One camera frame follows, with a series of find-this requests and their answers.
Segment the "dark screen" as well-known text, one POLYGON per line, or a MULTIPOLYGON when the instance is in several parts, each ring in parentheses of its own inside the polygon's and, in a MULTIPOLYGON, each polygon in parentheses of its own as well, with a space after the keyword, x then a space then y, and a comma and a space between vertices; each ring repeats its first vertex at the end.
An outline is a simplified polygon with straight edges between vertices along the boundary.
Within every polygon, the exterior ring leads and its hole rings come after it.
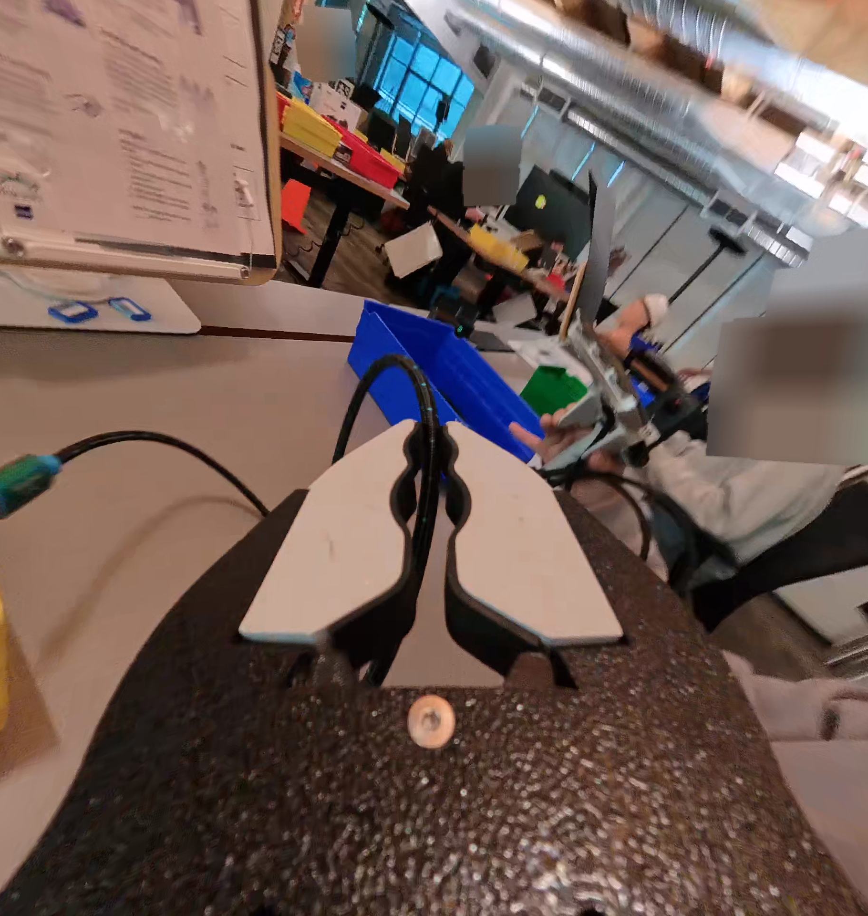
POLYGON ((505 214, 517 230, 533 231, 542 242, 560 242, 577 259, 591 237, 589 193, 554 171, 532 166, 505 214))

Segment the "white box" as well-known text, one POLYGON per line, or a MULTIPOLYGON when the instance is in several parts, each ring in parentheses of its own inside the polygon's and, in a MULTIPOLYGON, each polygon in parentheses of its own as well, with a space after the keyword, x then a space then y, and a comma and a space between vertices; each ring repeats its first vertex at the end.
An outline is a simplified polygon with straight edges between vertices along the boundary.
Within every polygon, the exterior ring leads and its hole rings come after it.
POLYGON ((431 221, 385 242, 382 246, 395 278, 404 280, 442 258, 440 238, 431 221))

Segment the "silver ventilation duct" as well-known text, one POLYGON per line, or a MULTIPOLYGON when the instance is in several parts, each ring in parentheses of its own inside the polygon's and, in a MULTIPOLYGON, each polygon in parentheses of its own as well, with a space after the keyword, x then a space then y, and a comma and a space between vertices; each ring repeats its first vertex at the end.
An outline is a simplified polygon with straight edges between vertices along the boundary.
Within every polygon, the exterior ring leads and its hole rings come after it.
POLYGON ((713 198, 810 238, 868 229, 868 179, 846 153, 796 137, 540 2, 447 2, 445 23, 561 89, 608 146, 701 207, 713 198))

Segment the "stacked yellow trays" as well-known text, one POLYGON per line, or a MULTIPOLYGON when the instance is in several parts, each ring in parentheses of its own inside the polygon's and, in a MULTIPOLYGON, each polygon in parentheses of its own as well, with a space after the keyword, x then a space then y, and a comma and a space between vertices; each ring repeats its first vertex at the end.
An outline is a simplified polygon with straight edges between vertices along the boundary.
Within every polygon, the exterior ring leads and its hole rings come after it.
POLYGON ((341 144, 338 126, 297 98, 277 94, 279 127, 283 135, 328 158, 341 144))

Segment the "metal clamp device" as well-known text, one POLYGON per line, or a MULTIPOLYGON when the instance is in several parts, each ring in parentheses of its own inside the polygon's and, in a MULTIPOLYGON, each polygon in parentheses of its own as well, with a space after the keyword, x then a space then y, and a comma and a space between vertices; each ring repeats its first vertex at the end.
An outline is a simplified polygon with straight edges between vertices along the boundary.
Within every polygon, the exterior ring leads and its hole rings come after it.
POLYGON ((571 364, 582 369, 589 380, 585 394, 558 413, 558 430, 587 429, 588 435, 557 453, 545 470, 568 468, 597 451, 616 452, 624 464, 645 467, 660 435, 622 361, 578 317, 572 320, 561 343, 571 364))

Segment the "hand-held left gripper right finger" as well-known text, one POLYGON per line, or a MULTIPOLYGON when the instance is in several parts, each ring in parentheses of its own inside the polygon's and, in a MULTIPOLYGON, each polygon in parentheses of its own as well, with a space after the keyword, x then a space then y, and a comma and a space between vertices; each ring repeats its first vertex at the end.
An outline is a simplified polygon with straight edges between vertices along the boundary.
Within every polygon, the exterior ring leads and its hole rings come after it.
POLYGON ((549 647, 619 642, 623 626, 554 491, 460 422, 444 426, 460 595, 549 647))

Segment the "orange plastic object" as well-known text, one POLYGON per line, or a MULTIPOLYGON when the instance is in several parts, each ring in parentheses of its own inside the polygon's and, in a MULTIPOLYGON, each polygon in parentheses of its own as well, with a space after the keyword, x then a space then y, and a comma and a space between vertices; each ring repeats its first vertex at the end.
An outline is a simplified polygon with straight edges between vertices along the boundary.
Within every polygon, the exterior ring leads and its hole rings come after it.
POLYGON ((309 185, 294 178, 284 183, 280 197, 281 222, 284 228, 288 228, 300 235, 306 235, 304 217, 309 206, 310 196, 311 188, 309 185))

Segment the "white stand base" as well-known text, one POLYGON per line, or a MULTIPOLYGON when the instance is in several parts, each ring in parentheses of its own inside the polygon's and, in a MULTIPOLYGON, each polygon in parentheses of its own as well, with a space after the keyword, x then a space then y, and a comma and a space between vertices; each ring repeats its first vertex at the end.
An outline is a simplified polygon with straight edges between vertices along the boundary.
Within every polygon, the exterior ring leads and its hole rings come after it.
POLYGON ((194 335, 201 330, 201 322, 164 280, 55 269, 0 268, 0 329, 194 335), (134 300, 151 312, 153 320, 131 322, 108 306, 109 297, 134 300), (99 317, 85 324, 68 325, 48 315, 49 305, 69 300, 94 304, 99 317))

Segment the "red plastic bin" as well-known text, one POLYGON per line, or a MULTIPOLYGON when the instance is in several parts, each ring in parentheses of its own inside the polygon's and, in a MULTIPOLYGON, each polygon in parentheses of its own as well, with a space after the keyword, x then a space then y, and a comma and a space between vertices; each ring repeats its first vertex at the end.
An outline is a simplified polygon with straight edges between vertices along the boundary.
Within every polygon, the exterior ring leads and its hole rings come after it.
POLYGON ((392 157, 387 157, 382 152, 375 150, 365 140, 331 117, 326 116, 324 120, 340 135, 339 146, 348 149, 349 152, 344 154, 343 162, 351 171, 379 184, 384 189, 393 190, 395 188, 404 170, 394 165, 394 161, 391 161, 392 157))

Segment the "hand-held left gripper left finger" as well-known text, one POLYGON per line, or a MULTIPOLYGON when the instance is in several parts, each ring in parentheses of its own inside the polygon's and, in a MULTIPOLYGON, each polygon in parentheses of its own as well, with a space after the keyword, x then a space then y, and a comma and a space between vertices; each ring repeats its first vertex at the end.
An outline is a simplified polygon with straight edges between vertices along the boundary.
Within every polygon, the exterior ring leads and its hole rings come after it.
POLYGON ((248 641, 321 645, 408 583, 415 511, 413 437, 404 419, 343 456, 308 489, 247 609, 248 641))

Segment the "blue plastic bin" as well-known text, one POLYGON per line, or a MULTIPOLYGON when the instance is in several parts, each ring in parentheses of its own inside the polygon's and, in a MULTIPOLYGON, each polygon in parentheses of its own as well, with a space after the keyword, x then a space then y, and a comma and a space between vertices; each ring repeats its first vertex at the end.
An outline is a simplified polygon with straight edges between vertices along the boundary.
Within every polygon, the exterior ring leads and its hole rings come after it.
POLYGON ((374 362, 388 355, 411 359, 427 377, 442 424, 461 421, 524 464, 532 461, 532 450, 509 427, 514 422, 540 434, 538 416, 450 326, 424 314, 366 300, 348 364, 362 378, 374 362))

